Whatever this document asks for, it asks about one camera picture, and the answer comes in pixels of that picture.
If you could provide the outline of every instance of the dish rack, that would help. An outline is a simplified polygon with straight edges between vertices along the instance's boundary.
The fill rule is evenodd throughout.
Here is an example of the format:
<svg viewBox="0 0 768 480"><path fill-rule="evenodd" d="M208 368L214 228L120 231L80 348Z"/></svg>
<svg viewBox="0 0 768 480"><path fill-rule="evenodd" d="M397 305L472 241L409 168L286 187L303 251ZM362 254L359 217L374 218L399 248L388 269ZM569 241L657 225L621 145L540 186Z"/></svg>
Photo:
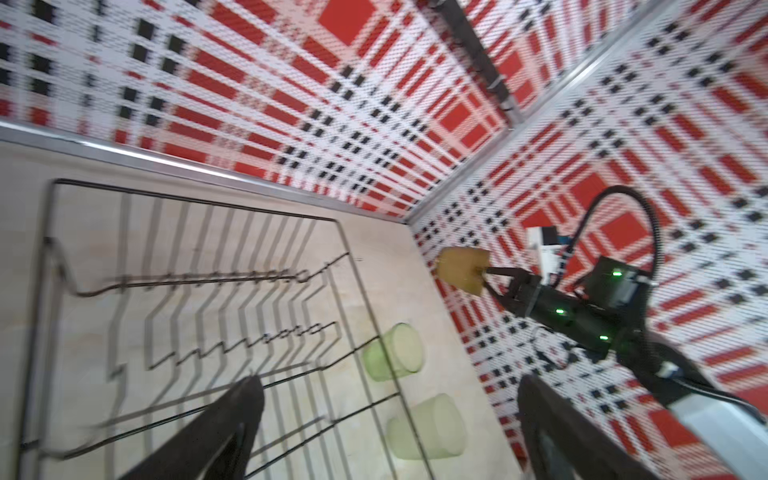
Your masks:
<svg viewBox="0 0 768 480"><path fill-rule="evenodd" d="M381 331L336 220L46 195L16 478L119 478L248 375L266 407L247 478L434 478L386 447L388 418L413 421L397 380L366 378Z"/></svg>

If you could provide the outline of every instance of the cup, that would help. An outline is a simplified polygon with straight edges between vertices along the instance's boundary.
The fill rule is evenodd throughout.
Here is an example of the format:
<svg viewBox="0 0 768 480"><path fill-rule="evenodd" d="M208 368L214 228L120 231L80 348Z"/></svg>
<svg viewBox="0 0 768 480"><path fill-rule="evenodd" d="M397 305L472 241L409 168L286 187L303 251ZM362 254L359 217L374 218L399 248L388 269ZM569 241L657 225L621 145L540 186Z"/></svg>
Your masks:
<svg viewBox="0 0 768 480"><path fill-rule="evenodd" d="M467 429L453 399L441 393L411 409L411 417L427 458L461 455L467 446ZM405 414L386 426L389 449L397 458L420 460L422 455Z"/></svg>
<svg viewBox="0 0 768 480"><path fill-rule="evenodd" d="M362 351L366 371L376 382L392 379L392 371L384 357L385 347L396 378L416 373L424 366L424 348L419 333L408 323L398 323Z"/></svg>

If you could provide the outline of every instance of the metal edge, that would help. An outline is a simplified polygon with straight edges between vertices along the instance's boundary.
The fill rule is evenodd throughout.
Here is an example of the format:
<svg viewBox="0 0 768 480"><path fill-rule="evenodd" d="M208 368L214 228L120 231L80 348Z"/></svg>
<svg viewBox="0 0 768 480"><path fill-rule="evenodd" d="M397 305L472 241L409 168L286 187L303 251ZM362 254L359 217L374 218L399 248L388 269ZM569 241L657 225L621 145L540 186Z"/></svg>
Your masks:
<svg viewBox="0 0 768 480"><path fill-rule="evenodd" d="M393 223L405 223L402 218L364 210L341 200L307 190L275 184L260 178L187 161L171 155L83 137L67 131L0 120L0 141L103 161L108 164L136 168L218 187L232 188L313 207L328 208L347 214L361 215Z"/></svg>
<svg viewBox="0 0 768 480"><path fill-rule="evenodd" d="M502 148L507 147L515 138L527 131L540 117L558 106L571 91L589 78L592 73L616 50L623 48L634 40L640 31L657 17L674 6L679 6L674 0L649 0L643 4L625 23L613 30L595 47L578 65L563 75L531 108L525 112L525 121L515 127L514 130L499 134L486 144L474 157L469 158L465 164L448 177L442 185L434 189L411 213L406 216L405 223L413 225L433 207L442 202L458 186L468 180L477 170L487 164Z"/></svg>

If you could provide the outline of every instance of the plastic cup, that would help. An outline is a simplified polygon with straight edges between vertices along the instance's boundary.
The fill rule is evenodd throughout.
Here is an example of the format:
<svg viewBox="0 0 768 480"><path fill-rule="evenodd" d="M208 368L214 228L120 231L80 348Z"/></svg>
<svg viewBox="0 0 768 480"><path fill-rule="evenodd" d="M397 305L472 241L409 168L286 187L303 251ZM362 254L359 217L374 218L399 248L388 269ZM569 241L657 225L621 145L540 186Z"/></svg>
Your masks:
<svg viewBox="0 0 768 480"><path fill-rule="evenodd" d="M372 341L362 351L362 362L368 375L375 381L392 379L392 371L386 364L382 344L389 354L395 377L416 373L424 366L424 348L419 333L408 323L398 323L389 329L382 339Z"/></svg>
<svg viewBox="0 0 768 480"><path fill-rule="evenodd" d="M419 403L411 409L411 416L427 458L456 457L464 452L467 429L450 396L441 393ZM386 438L395 457L403 460L422 458L405 414L387 422Z"/></svg>

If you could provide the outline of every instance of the metal wire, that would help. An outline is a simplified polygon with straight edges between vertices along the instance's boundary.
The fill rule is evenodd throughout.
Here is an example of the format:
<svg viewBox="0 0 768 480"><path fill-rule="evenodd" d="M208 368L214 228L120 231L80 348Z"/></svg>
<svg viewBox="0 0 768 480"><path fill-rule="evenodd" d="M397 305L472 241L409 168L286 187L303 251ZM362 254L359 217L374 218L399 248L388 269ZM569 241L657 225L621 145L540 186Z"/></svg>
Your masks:
<svg viewBox="0 0 768 480"><path fill-rule="evenodd" d="M115 200L118 214L100 219L112 225L98 227L116 235L109 240L114 252L103 259L104 263L114 261L114 277L109 273L96 287L84 288L76 280L76 276L89 276L83 274L88 270L80 268L83 260L78 257L89 251L88 239L83 240L82 234L79 237L86 244L83 247L68 234L68 229L77 228L66 218L66 208L58 204L65 194L67 198L74 194L92 197L94 208L104 203L104 194ZM116 478L121 473L118 470L124 471L118 468L122 442L136 438L143 455L151 454L159 446L155 435L159 427L175 424L173 431L180 430L186 420L204 411L245 375L254 374L269 390L266 394L272 401L264 416L272 416L277 433L268 437L266 429L260 429L250 454L250 465L258 465L248 477L263 474L270 478L270 467L286 459L287 477L299 478L293 470L298 463L287 457L301 450L296 462L303 463L308 478L352 478L339 424L370 412L390 474L397 478L376 407L395 397L406 404L398 383L393 392L378 399L368 385L359 354L380 338L380 331L371 316L376 333L367 334L359 344L353 338L344 300L347 292L340 290L333 268L347 265L341 261L350 259L355 291L362 284L343 232L334 223L322 217L55 181L48 192L38 253L37 303L28 344L16 478L40 478L46 462L63 462L97 451L103 452L104 477ZM325 224L332 232L339 229L334 248L327 248L327 238L313 239ZM325 262L318 261L318 252L330 252ZM82 284L93 282L87 279ZM364 290L360 293L370 312ZM114 305L107 301L113 298ZM313 305L320 300L328 308L316 318ZM95 419L83 442L61 448L51 439L51 421L62 415L54 408L53 397L63 375L60 347L67 331L61 331L62 308L70 302L102 308L112 305L103 323L106 361L102 379L114 389L114 397L105 408L107 418ZM128 330L135 332L135 338L126 334ZM343 337L348 348L341 343ZM140 355L133 360L124 358L126 349ZM233 363L232 355L242 362ZM350 360L357 374L341 366ZM361 386L365 403L339 414L326 375L329 371L334 372L334 380L338 372L349 372L344 374L344 382ZM131 378L150 374L160 380L152 382L151 389L142 385L138 392ZM305 400L309 408L302 409ZM421 445L417 433L415 437ZM321 463L310 448L315 441ZM332 460L333 450L338 462ZM341 464L343 473L335 472L334 464ZM426 460L425 469L433 478Z"/></svg>

